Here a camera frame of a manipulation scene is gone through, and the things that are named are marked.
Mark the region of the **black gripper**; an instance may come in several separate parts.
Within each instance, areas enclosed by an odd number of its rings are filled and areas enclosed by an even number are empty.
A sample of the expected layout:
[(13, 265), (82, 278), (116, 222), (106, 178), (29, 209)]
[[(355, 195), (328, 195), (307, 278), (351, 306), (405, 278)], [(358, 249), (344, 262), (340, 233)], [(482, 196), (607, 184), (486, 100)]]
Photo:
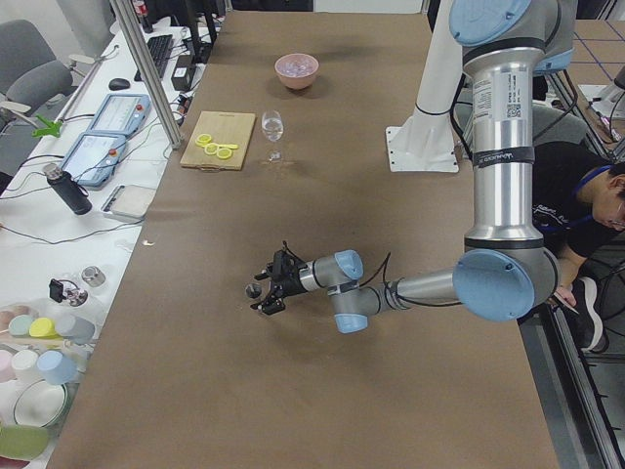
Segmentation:
[(250, 308), (263, 315), (274, 315), (284, 311), (285, 304), (282, 298), (308, 292), (300, 278), (307, 266), (308, 264), (299, 271), (281, 273), (274, 267), (272, 259), (269, 266), (254, 275), (255, 280), (271, 279), (270, 293), (263, 300), (253, 303)]

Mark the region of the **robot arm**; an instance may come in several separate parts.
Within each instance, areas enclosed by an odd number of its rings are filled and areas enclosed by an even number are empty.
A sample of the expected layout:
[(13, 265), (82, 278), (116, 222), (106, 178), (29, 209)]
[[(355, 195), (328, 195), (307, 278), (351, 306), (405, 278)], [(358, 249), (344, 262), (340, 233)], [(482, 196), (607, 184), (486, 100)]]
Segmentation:
[(506, 321), (545, 302), (561, 273), (532, 223), (532, 80), (567, 68), (576, 9), (573, 1), (439, 6), (414, 111), (388, 129), (387, 153), (394, 171), (452, 170), (450, 115), (461, 78), (471, 79), (474, 223), (455, 266), (366, 286), (352, 250), (307, 262), (282, 248), (260, 273), (270, 289), (254, 309), (273, 315), (288, 297), (324, 289), (338, 329), (352, 333), (388, 310), (462, 304)]

